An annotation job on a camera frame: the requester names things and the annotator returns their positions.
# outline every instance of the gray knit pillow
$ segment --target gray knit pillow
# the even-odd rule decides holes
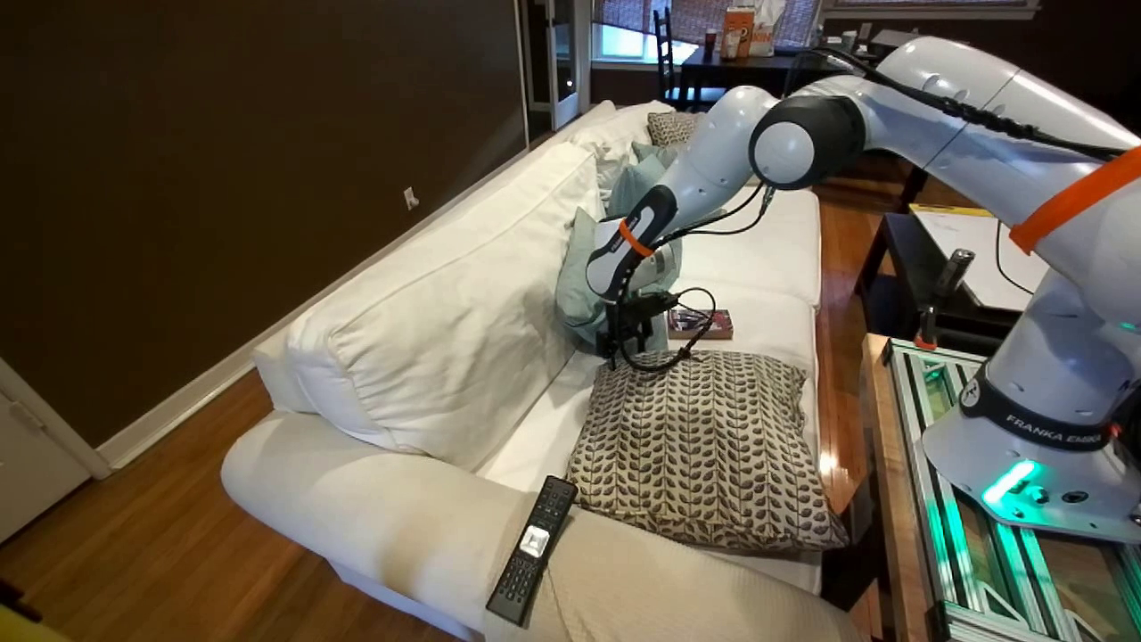
[[[726,553],[846,546],[801,439],[801,385],[756,353],[604,366],[567,472],[582,508]]]

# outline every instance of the white pillow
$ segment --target white pillow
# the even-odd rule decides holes
[[[561,376],[554,289],[573,209],[600,209],[596,164],[565,142],[525,164],[292,320],[289,366],[327,424],[478,468]]]

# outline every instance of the white couch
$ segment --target white couch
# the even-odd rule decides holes
[[[554,289],[573,209],[649,142],[663,103],[600,103],[468,189],[257,348],[276,413],[225,461],[227,496],[359,593],[456,637],[850,637],[820,556],[724,556],[576,510],[528,627],[486,613],[533,493],[565,476],[604,361]],[[724,348],[808,371],[818,445],[820,206],[781,193],[761,227],[683,239],[680,283],[733,309]]]

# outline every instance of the wooden floor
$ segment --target wooden floor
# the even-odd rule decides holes
[[[878,183],[820,189],[825,448],[850,472],[850,482],[831,478],[833,503],[846,503],[853,478],[864,476],[857,433],[864,316],[853,283],[894,189]],[[50,627],[83,642],[446,637],[338,586],[316,556],[227,503],[219,482],[220,458],[269,408],[260,380],[246,376],[131,468],[80,487],[2,543],[0,579],[25,590],[25,602]]]

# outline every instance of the green light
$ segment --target green light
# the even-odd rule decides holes
[[[988,493],[983,503],[998,508],[1007,493],[1011,493],[1020,482],[1027,482],[1038,472],[1034,461],[1011,465]]]

